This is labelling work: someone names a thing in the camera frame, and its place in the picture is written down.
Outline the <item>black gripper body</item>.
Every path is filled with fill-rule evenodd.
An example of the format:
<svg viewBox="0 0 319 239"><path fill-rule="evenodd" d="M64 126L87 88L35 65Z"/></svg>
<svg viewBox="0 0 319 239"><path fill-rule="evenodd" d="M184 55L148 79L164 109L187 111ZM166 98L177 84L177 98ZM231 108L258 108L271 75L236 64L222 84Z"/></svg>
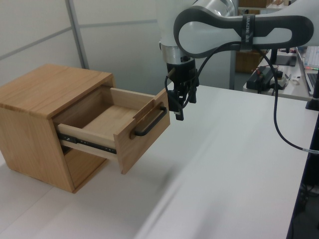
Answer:
<svg viewBox="0 0 319 239"><path fill-rule="evenodd" d="M182 64L166 64L167 71L175 69L174 73L170 76L170 80L174 83L175 90L189 90L196 75L195 60L192 59Z"/></svg>

